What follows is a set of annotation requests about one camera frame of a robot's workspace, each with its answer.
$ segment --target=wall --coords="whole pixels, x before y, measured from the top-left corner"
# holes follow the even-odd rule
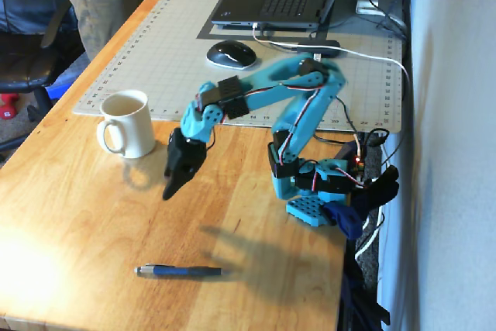
[[[390,329],[496,328],[495,25],[495,0],[412,0],[413,136],[381,231]]]

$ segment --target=black chair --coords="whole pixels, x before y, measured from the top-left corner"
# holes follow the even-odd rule
[[[45,87],[83,52],[69,0],[0,0],[0,93],[34,92],[30,120],[50,111]],[[0,143],[0,152],[19,147],[28,135]]]

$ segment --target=black mouse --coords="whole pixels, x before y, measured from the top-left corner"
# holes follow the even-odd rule
[[[210,48],[207,60],[218,66],[242,70],[255,64],[257,55],[246,44],[224,40]]]

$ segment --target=robotic arm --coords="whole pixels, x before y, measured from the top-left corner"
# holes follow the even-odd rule
[[[358,183],[357,189],[356,181],[344,171],[357,168],[354,143],[343,148],[337,159],[315,163],[298,157],[345,82],[336,64],[320,63],[303,53],[242,79],[203,84],[181,127],[170,135],[164,200],[195,176],[206,159],[214,126],[226,116],[238,118],[292,97],[273,125],[274,141],[268,145],[276,195],[286,200],[301,195],[287,203],[287,211],[313,226],[338,223],[349,238],[360,236],[362,220],[377,203],[370,205],[368,195],[363,199],[366,185]],[[361,197],[358,210],[346,206],[346,197],[353,191]]]

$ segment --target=blue pen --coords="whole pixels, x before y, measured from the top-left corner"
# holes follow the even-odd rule
[[[136,274],[153,274],[156,276],[187,276],[187,277],[211,277],[226,275],[227,271],[220,267],[174,267],[172,265],[145,264],[144,267],[136,267]]]

